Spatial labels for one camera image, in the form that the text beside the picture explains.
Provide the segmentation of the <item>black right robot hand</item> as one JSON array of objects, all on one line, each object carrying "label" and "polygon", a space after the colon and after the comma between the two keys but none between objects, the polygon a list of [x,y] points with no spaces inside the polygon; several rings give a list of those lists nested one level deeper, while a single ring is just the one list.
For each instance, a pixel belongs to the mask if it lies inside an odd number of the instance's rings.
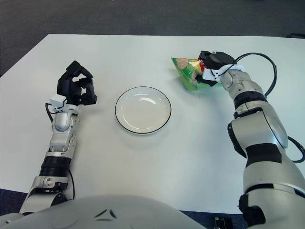
[{"label": "black right robot hand", "polygon": [[210,87],[220,81],[221,76],[232,66],[236,60],[224,52],[201,51],[198,58],[203,64],[202,73],[195,79],[199,83],[205,83]]}]

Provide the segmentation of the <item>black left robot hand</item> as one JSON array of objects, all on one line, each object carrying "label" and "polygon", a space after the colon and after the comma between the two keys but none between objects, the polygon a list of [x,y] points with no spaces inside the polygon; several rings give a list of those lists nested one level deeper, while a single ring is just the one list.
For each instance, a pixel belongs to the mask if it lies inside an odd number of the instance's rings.
[{"label": "black left robot hand", "polygon": [[93,86],[93,75],[73,61],[58,80],[57,94],[65,96],[67,104],[92,105],[97,102]]}]

